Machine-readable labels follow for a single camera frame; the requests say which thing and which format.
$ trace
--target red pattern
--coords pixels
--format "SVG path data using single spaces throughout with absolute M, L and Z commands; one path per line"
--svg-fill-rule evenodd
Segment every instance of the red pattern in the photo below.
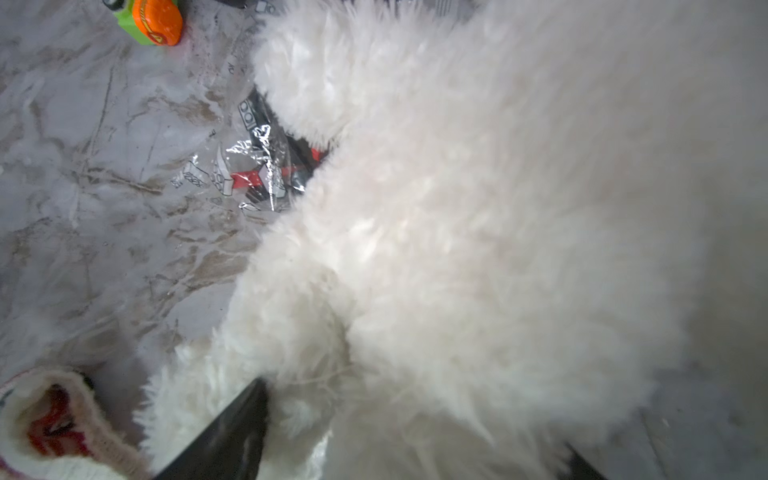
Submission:
M 54 385 L 47 392 L 51 406 L 48 413 L 29 424 L 27 439 L 43 456 L 90 456 L 85 434 L 79 432 L 69 409 L 69 394 Z

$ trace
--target fluffy texture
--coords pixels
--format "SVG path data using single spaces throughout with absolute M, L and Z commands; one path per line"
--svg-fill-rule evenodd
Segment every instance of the fluffy texture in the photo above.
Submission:
M 564 442 L 601 442 L 680 365 L 691 318 L 708 358 L 738 346 L 719 365 L 760 378 L 764 14 L 498 1 L 452 25 L 290 3 L 256 82 L 336 148 L 212 340 L 152 379 L 154 467 L 254 376 L 263 480 L 308 476 L 330 426 L 334 480 L 553 479 Z

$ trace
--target black object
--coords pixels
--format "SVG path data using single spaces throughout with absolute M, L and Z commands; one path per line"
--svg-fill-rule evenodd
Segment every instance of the black object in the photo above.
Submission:
M 247 0 L 216 0 L 219 3 L 223 3 L 225 5 L 229 5 L 230 7 L 235 8 L 245 8 L 245 3 Z
M 607 480 L 598 472 L 584 457 L 571 449 L 573 456 L 568 463 L 570 471 L 566 475 L 561 475 L 560 480 Z
M 266 382 L 253 380 L 154 480 L 255 480 L 268 399 Z
M 125 0 L 101 0 L 101 2 L 113 12 L 121 10 L 125 5 Z

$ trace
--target white fur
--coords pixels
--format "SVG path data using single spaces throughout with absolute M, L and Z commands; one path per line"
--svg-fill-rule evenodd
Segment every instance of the white fur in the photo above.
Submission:
M 254 376 L 261 479 L 308 475 L 333 422 L 333 480 L 492 480 L 554 478 L 564 442 L 602 441 L 680 365 L 692 316 L 711 358 L 755 339 L 730 366 L 760 371 L 761 8 L 499 0 L 450 25 L 303 0 L 269 20 L 258 86 L 336 148 L 211 343 L 153 378 L 154 467 Z

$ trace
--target dog's leg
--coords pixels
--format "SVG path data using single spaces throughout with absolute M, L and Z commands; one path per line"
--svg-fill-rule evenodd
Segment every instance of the dog's leg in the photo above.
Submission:
M 335 283 L 282 222 L 240 278 L 227 318 L 210 339 L 177 350 L 147 387 L 137 414 L 142 446 L 160 470 L 256 377 L 270 384 L 270 425 L 259 478 L 300 478 L 322 438 L 346 363 L 329 302 Z

